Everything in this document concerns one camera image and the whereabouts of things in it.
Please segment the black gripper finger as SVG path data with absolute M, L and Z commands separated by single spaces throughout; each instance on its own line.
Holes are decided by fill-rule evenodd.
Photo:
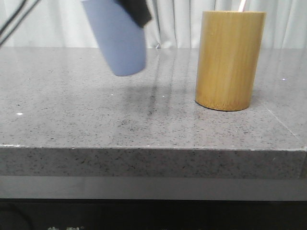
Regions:
M 117 0 L 116 3 L 129 14 L 139 27 L 144 27 L 152 19 L 145 0 Z

